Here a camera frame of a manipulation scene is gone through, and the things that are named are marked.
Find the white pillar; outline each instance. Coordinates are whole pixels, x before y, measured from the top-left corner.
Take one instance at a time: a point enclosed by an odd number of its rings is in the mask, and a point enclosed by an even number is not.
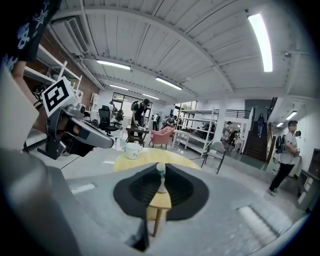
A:
[[[219,116],[218,116],[218,121],[216,122],[213,143],[221,141],[222,132],[225,127],[226,110],[227,110],[227,99],[224,98],[220,100]]]

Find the white shelving unit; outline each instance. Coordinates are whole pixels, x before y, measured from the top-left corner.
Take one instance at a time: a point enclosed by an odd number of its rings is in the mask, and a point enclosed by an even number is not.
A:
[[[206,138],[200,138],[197,137],[195,135],[192,135],[191,133],[187,132],[187,131],[182,131],[182,130],[174,130],[174,138],[173,138],[173,143],[171,146],[171,149],[174,149],[175,147],[175,143],[177,141],[178,145],[181,143],[183,145],[185,145],[185,149],[188,147],[190,149],[193,149],[199,153],[201,153],[201,157],[203,156],[203,154],[205,153],[207,146],[209,145],[210,141],[209,141],[209,134],[214,134],[214,132],[211,132],[211,127],[212,124],[215,122],[215,116],[218,117],[219,111],[215,110],[214,107],[212,110],[181,110],[182,113],[186,113],[186,114],[202,114],[202,115],[210,115],[210,119],[205,119],[205,118],[196,118],[196,117],[182,117],[181,119],[186,120],[186,121],[196,121],[196,122],[203,122],[203,123],[209,123],[209,129],[208,130],[203,130],[203,129],[198,129],[198,128],[192,128],[186,125],[181,125],[178,124],[178,126],[182,127],[182,128],[188,128],[191,130],[195,130],[195,131],[202,131],[206,133]],[[200,142],[201,144],[203,144],[203,146],[197,146],[194,145],[192,143],[189,142],[189,139],[193,139],[196,140],[198,142]]]
[[[60,79],[62,76],[65,76],[67,79],[77,79],[78,82],[77,82],[76,89],[72,88],[75,95],[77,95],[77,91],[79,89],[79,85],[80,85],[82,76],[79,77],[79,76],[75,75],[72,71],[70,71],[68,68],[66,68],[67,61],[65,61],[64,63],[61,63],[50,52],[48,52],[41,44],[39,45],[36,58],[38,61],[42,62],[47,67],[49,67],[49,69],[53,69],[59,73],[57,80]],[[25,66],[25,68],[24,68],[24,75],[26,77],[29,77],[31,79],[34,79],[34,80],[37,80],[40,82],[44,82],[44,83],[52,84],[52,83],[56,82],[55,79],[53,79],[47,75],[44,75],[44,74],[42,74],[42,73],[40,73],[40,72],[38,72],[28,66]],[[31,130],[31,132],[29,133],[29,135],[26,139],[26,145],[27,145],[27,147],[29,147],[39,141],[44,140],[46,137],[47,136],[42,132],[37,132],[35,130]]]

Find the ceiling beam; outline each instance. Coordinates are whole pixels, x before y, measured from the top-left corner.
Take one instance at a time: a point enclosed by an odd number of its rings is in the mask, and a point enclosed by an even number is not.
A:
[[[95,77],[98,80],[106,81],[108,84],[110,84],[110,83],[119,83],[119,84],[122,84],[124,86],[129,86],[129,87],[133,87],[133,88],[148,92],[148,93],[150,93],[151,96],[155,96],[155,97],[159,96],[160,98],[162,96],[162,97],[170,98],[170,100],[177,101],[177,98],[175,98],[175,97],[172,97],[172,96],[170,96],[168,94],[165,94],[165,93],[157,91],[157,90],[153,90],[153,89],[151,89],[149,87],[142,86],[142,85],[137,84],[137,83],[121,80],[121,79],[114,78],[114,77],[106,77],[106,76],[100,75],[100,74],[96,74]]]
[[[298,72],[299,61],[300,61],[300,54],[292,53],[290,68],[289,68],[289,72],[284,85],[285,94],[289,94],[292,86],[294,85],[296,74]]]
[[[191,47],[195,52],[207,61],[210,66],[214,66],[213,70],[220,76],[223,84],[226,86],[226,89],[234,92],[234,87],[230,80],[228,79],[225,72],[218,66],[218,63],[213,59],[208,52],[205,51],[195,40],[190,36],[186,35],[177,27],[169,24],[165,20],[152,16],[142,11],[133,10],[130,8],[116,7],[116,6],[86,6],[84,9],[87,15],[90,14],[116,14],[122,15],[127,18],[139,20],[150,25],[153,25],[164,32],[175,34],[175,36],[181,40],[183,43]],[[52,18],[52,20],[62,19],[70,16],[78,16],[82,14],[81,8],[72,8],[67,10],[58,11]]]
[[[107,61],[107,62],[117,62],[119,64],[123,64],[123,65],[127,65],[127,66],[130,66],[130,68],[134,71],[138,71],[138,72],[141,72],[143,74],[146,74],[150,77],[153,77],[153,78],[157,78],[157,77],[160,77],[162,79],[165,79],[165,80],[168,80],[168,81],[171,81],[172,83],[174,84],[179,84],[175,79],[171,79],[167,76],[163,76],[161,74],[158,74],[154,71],[151,71],[147,68],[144,68],[144,67],[141,67],[141,66],[138,66],[138,65],[135,65],[135,64],[132,64],[130,62],[126,62],[126,61],[123,61],[123,60],[118,60],[118,59],[114,59],[114,58],[109,58],[109,57],[104,57],[104,56],[98,56],[97,58],[93,57],[93,56],[90,56],[90,55],[86,55],[85,58],[83,60],[87,60],[87,61],[94,61],[96,62],[96,60],[99,59],[99,60],[102,60],[102,61]],[[198,94],[195,93],[194,91],[192,91],[191,89],[189,89],[187,86],[185,85],[181,85],[181,87],[184,88],[184,92],[186,92],[187,94],[193,96],[193,97],[198,97]]]

